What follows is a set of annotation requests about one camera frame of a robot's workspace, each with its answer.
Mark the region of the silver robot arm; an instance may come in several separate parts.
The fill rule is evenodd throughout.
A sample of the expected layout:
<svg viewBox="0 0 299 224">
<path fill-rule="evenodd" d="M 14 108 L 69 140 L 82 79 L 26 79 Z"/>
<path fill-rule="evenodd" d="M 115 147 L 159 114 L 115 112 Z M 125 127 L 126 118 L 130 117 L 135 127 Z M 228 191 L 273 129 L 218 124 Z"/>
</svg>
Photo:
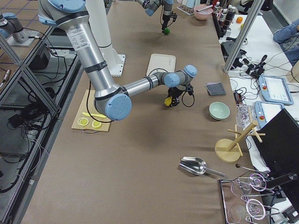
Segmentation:
<svg viewBox="0 0 299 224">
<path fill-rule="evenodd" d="M 138 81 L 120 86 L 114 82 L 89 25 L 85 0 L 40 0 L 41 23 L 64 30 L 76 51 L 93 87 L 95 109 L 110 120 L 123 120 L 131 112 L 131 96 L 166 85 L 169 93 L 180 96 L 191 89 L 197 69 L 187 65 L 177 72 L 156 72 Z"/>
<path fill-rule="evenodd" d="M 170 30 L 168 29 L 168 22 L 172 18 L 172 23 L 174 23 L 178 16 L 172 11 L 172 6 L 174 3 L 173 0 L 137 0 L 136 2 L 138 2 L 145 9 L 145 13 L 148 16 L 152 16 L 158 10 L 158 8 L 162 6 L 162 33 L 170 33 Z"/>
</svg>

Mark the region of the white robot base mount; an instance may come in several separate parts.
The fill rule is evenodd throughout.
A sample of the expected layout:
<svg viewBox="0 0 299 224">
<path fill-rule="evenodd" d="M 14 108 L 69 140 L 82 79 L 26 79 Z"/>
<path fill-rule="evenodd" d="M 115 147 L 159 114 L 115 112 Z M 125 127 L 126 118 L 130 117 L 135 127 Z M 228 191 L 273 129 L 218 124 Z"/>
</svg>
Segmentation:
<svg viewBox="0 0 299 224">
<path fill-rule="evenodd" d="M 107 14 L 103 0 L 87 0 L 85 7 L 89 13 L 89 24 L 97 45 L 107 62 L 108 69 L 113 77 L 121 77 L 125 55 L 118 54 L 110 36 Z"/>
</svg>

